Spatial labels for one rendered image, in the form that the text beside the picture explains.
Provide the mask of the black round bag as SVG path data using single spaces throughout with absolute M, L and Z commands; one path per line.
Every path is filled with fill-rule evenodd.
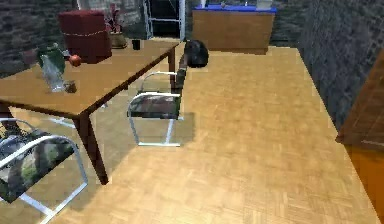
M 191 68 L 203 68 L 208 64 L 209 53 L 200 40 L 190 40 L 184 48 L 187 65 Z

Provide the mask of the wooden cabinet with blue top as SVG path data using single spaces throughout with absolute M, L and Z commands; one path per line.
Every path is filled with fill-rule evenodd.
M 208 5 L 192 10 L 192 38 L 211 51 L 265 55 L 277 9 Z

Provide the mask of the brown wooden table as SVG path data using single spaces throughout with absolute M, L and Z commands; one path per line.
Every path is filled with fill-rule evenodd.
M 163 59 L 174 71 L 178 45 L 176 41 L 144 40 L 139 50 L 115 49 L 111 57 L 97 64 L 68 67 L 64 77 L 75 82 L 74 93 L 50 92 L 30 69 L 0 79 L 0 118 L 10 118 L 10 109 L 15 107 L 72 120 L 100 183 L 105 185 L 108 176 L 90 115 Z

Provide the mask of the dark red box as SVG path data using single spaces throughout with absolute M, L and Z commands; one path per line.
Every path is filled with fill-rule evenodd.
M 112 56 L 104 13 L 97 10 L 73 10 L 58 14 L 65 45 L 71 55 L 83 63 L 97 64 Z

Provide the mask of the white frame doorway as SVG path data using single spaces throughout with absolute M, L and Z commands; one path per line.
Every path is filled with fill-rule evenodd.
M 186 32 L 186 0 L 161 0 L 169 3 L 175 13 L 174 18 L 157 18 L 152 15 L 152 3 L 157 0 L 142 0 L 145 18 L 146 38 L 154 37 L 154 22 L 174 23 L 179 29 L 179 39 L 185 39 Z

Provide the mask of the brown wooden door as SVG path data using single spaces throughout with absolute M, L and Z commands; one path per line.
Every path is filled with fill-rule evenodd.
M 336 141 L 384 151 L 384 49 L 380 50 Z

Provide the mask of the clear glass vase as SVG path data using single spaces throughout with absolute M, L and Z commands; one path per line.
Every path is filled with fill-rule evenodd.
M 63 73 L 65 71 L 65 57 L 57 43 L 41 48 L 37 53 L 38 64 L 42 75 L 52 92 L 65 90 Z

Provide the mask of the metal frame chair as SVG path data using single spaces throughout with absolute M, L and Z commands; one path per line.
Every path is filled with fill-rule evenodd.
M 76 156 L 82 183 L 54 209 L 32 198 L 27 191 L 58 165 Z M 88 185 L 79 147 L 70 138 L 42 131 L 29 122 L 0 118 L 0 201 L 8 204 L 17 199 L 40 211 L 48 224 Z
M 162 146 L 162 147 L 179 147 L 180 143 L 171 143 L 171 135 L 175 120 L 182 119 L 180 116 L 180 105 L 182 91 L 187 73 L 187 59 L 182 55 L 179 61 L 179 69 L 177 72 L 151 72 L 146 75 L 138 93 L 128 103 L 127 117 L 130 127 L 139 146 Z M 154 75 L 168 75 L 175 81 L 171 85 L 170 92 L 152 92 L 144 90 L 145 81 Z M 133 118 L 140 117 L 144 119 L 165 119 L 168 120 L 168 127 L 165 140 L 163 142 L 141 142 L 137 133 Z

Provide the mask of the red potted house plant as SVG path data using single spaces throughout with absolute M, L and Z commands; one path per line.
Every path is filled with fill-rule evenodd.
M 113 49 L 124 49 L 127 47 L 126 39 L 122 32 L 122 25 L 119 22 L 119 9 L 115 3 L 109 5 L 110 13 L 106 15 L 106 29 Z

